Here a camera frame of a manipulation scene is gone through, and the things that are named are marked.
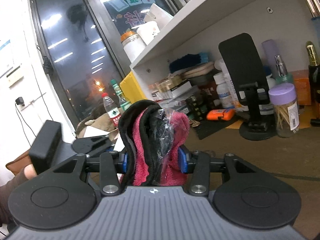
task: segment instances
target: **person's hand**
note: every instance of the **person's hand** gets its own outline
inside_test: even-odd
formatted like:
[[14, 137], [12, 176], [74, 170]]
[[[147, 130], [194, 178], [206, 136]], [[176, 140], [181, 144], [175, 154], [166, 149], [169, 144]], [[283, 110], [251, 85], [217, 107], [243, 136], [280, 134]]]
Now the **person's hand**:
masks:
[[27, 179], [33, 179], [34, 177], [37, 176], [37, 173], [35, 171], [35, 168], [33, 167], [32, 164], [29, 164], [24, 168], [24, 175], [26, 176]]

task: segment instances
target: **shelf panel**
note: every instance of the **shelf panel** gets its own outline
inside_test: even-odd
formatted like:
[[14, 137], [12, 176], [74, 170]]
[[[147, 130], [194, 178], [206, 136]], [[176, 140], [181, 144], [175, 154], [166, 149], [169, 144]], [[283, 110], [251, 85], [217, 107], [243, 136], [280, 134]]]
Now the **shelf panel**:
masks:
[[207, 27], [253, 1], [255, 0], [189, 1], [130, 64], [130, 68], [136, 68], [177, 48]]

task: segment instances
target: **green bottle cap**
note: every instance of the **green bottle cap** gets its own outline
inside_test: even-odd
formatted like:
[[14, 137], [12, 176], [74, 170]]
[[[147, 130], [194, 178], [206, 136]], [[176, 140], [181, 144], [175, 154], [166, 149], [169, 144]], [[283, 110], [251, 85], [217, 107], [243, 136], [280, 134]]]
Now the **green bottle cap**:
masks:
[[113, 85], [116, 85], [116, 84], [117, 84], [117, 81], [116, 81], [115, 79], [111, 79], [110, 83], [111, 83], [111, 85], [113, 86]]

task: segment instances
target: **black mat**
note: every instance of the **black mat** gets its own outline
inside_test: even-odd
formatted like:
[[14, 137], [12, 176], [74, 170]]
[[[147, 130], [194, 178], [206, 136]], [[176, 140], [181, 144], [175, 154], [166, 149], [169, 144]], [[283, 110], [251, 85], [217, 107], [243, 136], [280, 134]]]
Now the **black mat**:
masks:
[[234, 122], [238, 121], [239, 117], [234, 116], [231, 120], [229, 121], [209, 121], [209, 120], [204, 120], [201, 121], [201, 125], [198, 127], [195, 127], [194, 130], [197, 133], [197, 136], [199, 140], [202, 140], [209, 135], [220, 131], [223, 128], [228, 127], [229, 125], [233, 124]]

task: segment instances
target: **clear plastic wrap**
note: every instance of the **clear plastic wrap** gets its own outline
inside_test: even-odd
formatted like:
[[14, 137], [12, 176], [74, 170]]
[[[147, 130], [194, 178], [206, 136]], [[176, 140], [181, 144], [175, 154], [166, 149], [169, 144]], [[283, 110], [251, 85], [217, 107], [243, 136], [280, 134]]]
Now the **clear plastic wrap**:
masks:
[[160, 109], [153, 114], [150, 122], [150, 138], [154, 149], [153, 161], [155, 167], [154, 185], [163, 185], [170, 160], [170, 151], [174, 141], [175, 120], [174, 110]]

